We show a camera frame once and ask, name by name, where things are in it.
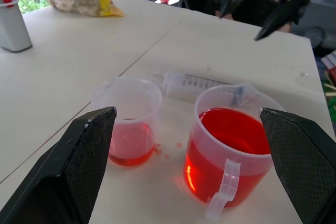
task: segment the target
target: plastic measuring cup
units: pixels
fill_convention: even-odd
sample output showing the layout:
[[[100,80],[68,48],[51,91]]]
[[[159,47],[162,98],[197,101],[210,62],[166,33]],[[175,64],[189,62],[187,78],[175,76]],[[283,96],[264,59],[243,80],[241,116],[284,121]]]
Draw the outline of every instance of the plastic measuring cup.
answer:
[[[153,82],[133,77],[116,78],[94,95],[95,109],[112,104],[117,109],[110,160],[122,166],[134,166],[152,155],[161,102],[161,91]]]
[[[262,107],[283,110],[248,84],[216,86],[196,100],[184,177],[190,190],[209,202],[209,219],[241,203],[272,167],[259,119]]]

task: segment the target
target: table surface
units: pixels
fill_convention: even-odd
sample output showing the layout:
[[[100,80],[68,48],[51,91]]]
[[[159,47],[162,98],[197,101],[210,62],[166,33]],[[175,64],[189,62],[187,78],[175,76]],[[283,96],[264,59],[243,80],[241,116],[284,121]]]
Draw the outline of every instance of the table surface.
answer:
[[[62,126],[90,111],[94,91],[120,74],[176,71],[248,82],[334,138],[307,39],[276,32],[254,42],[255,26],[144,0],[115,2],[125,18],[81,17],[51,8],[32,12],[25,22],[34,49],[19,55],[0,51],[0,112],[6,115],[0,156],[10,161],[1,162],[1,178],[44,144],[0,184],[0,207],[60,139]],[[165,98],[156,142],[166,158],[153,155],[134,169],[108,163],[90,223],[208,222],[205,206],[182,179],[192,123],[191,103]],[[225,210],[221,222],[301,223],[274,169],[240,206]]]

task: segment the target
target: black tool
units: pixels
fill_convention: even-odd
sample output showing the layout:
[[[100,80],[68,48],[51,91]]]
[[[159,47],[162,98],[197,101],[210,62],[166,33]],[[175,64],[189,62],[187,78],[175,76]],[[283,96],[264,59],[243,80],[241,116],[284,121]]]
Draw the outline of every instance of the black tool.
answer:
[[[255,41],[266,38],[289,21],[298,23],[297,15],[303,13],[310,0],[289,0],[279,5],[265,20]]]
[[[336,143],[300,116],[263,109],[277,175],[303,224],[336,223]]]
[[[75,119],[0,212],[1,224],[87,224],[102,182],[115,109]]]

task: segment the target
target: red water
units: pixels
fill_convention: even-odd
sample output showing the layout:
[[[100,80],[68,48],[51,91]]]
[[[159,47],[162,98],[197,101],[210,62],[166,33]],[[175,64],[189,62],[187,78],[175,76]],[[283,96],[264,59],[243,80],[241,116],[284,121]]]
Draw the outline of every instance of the red water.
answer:
[[[270,153],[262,124],[249,115],[236,110],[214,108],[203,112],[199,118],[215,138],[236,150],[252,154]],[[223,169],[210,163],[198,151],[190,137],[185,162],[185,180],[191,191],[202,201],[208,202],[218,192],[223,172]],[[240,204],[265,174],[241,175],[236,196],[226,207]]]
[[[152,129],[147,124],[114,125],[109,152],[111,161],[122,166],[140,165],[154,150]]]

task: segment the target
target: white bottle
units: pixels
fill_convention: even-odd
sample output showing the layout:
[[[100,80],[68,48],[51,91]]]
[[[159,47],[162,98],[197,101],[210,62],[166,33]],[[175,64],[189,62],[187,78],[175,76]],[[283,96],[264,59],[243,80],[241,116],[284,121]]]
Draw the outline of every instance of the white bottle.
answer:
[[[18,7],[18,0],[0,0],[0,47],[21,52],[32,47],[26,25]]]

